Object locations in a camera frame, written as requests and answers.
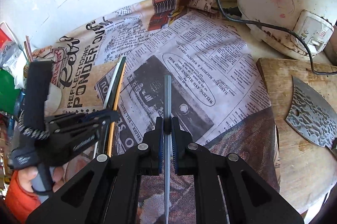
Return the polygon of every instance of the green object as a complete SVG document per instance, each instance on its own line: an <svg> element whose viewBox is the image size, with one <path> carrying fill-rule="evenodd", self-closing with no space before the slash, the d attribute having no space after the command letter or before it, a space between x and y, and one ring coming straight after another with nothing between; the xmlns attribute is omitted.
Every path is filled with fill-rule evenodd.
<svg viewBox="0 0 337 224"><path fill-rule="evenodd" d="M14 104L20 89L14 88L14 78L5 70L0 69L0 110L14 114Z"/></svg>

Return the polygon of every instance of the gray handle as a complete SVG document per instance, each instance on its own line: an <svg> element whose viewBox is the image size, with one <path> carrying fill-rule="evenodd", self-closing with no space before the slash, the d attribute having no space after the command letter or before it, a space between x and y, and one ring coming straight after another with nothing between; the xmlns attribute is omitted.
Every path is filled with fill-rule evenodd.
<svg viewBox="0 0 337 224"><path fill-rule="evenodd" d="M52 191L54 185L52 180L54 169L55 167L48 168L43 164L39 164L37 166L38 174L36 178L31 181L33 189L39 192ZM49 198L49 195L39 195L38 197L41 203L43 203Z"/></svg>

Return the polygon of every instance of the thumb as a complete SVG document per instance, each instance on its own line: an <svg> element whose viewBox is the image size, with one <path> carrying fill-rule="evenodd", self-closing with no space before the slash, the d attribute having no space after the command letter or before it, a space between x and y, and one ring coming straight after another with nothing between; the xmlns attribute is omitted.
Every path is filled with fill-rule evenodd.
<svg viewBox="0 0 337 224"><path fill-rule="evenodd" d="M27 192L32 193L32 183L33 180L38 174L36 167L28 167L17 172L17 176L19 179L20 186L26 190Z"/></svg>

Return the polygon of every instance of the orange sleeve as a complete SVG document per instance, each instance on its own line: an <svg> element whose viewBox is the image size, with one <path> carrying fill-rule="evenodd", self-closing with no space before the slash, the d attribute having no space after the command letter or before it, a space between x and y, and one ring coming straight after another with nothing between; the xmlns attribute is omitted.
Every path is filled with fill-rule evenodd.
<svg viewBox="0 0 337 224"><path fill-rule="evenodd" d="M15 171L9 184L5 204L17 220L23 224L29 214L35 210L41 202L35 193L29 193L21 188L17 171Z"/></svg>

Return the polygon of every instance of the hand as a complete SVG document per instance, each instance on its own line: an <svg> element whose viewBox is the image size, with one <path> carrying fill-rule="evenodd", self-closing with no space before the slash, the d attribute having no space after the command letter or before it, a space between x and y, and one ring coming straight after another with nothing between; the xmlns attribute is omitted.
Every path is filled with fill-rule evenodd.
<svg viewBox="0 0 337 224"><path fill-rule="evenodd" d="M32 193L32 183L31 181L37 176L38 171L36 167L28 167L22 170L19 170L17 176L19 178L20 186L27 192ZM52 176L53 181L55 182L53 186L53 191L56 192L64 184L64 170L62 167L56 167Z"/></svg>

